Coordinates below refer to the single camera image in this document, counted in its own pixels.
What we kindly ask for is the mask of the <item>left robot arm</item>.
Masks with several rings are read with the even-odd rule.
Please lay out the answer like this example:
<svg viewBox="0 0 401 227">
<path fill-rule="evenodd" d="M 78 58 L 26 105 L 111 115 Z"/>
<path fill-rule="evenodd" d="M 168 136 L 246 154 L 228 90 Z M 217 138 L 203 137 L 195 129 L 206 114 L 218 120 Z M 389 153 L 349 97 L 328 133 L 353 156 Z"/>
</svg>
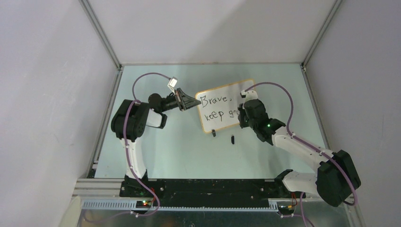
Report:
<svg viewBox="0 0 401 227">
<path fill-rule="evenodd" d="M 166 111 L 178 108 L 186 111 L 199 106 L 200 100 L 185 94 L 181 88 L 166 97 L 153 93 L 147 102 L 124 99 L 112 118 L 111 130 L 125 148 L 127 171 L 124 181 L 138 197 L 149 192 L 147 168 L 143 160 L 140 137 L 147 127 L 163 129 L 167 122 Z"/>
</svg>

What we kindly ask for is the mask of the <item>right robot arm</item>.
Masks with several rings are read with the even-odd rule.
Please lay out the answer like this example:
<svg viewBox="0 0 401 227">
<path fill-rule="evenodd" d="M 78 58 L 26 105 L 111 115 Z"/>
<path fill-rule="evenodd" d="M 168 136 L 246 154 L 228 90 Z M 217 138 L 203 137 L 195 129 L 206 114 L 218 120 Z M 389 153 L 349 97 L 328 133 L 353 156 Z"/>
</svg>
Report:
<svg viewBox="0 0 401 227">
<path fill-rule="evenodd" d="M 249 127 L 261 142 L 295 155 L 313 171 L 299 173 L 290 169 L 279 174 L 275 178 L 275 192 L 279 197 L 305 192 L 317 195 L 327 204 L 337 207 L 356 194 L 361 180 L 348 152 L 322 149 L 296 136 L 287 130 L 283 122 L 270 118 L 259 99 L 241 103 L 237 109 L 241 128 Z"/>
</svg>

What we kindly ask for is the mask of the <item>yellow framed whiteboard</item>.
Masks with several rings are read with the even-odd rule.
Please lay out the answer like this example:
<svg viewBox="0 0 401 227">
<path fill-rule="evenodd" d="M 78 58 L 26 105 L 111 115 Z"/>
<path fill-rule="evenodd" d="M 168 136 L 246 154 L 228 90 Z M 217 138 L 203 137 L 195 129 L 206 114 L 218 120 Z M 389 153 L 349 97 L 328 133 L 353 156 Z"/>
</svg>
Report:
<svg viewBox="0 0 401 227">
<path fill-rule="evenodd" d="M 215 87 L 198 92 L 195 98 L 204 133 L 211 133 L 239 124 L 238 106 L 244 102 L 241 91 L 254 85 L 253 79 Z"/>
</svg>

